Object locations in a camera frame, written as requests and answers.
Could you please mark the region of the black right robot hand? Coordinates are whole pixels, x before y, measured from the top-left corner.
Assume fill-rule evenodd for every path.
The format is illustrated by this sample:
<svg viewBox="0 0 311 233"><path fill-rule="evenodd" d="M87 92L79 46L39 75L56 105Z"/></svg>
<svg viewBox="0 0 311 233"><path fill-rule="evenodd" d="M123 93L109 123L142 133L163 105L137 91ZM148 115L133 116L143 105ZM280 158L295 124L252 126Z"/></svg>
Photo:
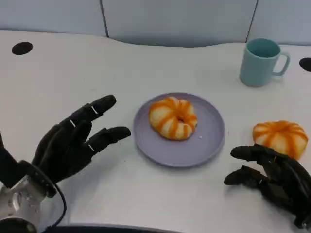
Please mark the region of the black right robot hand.
<svg viewBox="0 0 311 233"><path fill-rule="evenodd" d="M257 189L267 201L293 214L297 228L311 228L311 176L297 160L259 144L237 146L230 155L255 161L266 174L243 165L226 176L225 185Z"/></svg>

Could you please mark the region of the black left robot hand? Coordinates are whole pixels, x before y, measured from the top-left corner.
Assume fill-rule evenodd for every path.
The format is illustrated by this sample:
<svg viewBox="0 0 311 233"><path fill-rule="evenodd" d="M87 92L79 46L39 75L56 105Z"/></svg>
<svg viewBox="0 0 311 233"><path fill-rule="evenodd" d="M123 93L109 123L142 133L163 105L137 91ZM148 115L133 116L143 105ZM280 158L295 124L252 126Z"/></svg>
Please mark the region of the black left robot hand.
<svg viewBox="0 0 311 233"><path fill-rule="evenodd" d="M32 164L58 183L86 166L92 157L131 135L125 126L102 128L90 136L92 122L116 104L114 95L87 103L54 125L40 140Z"/></svg>

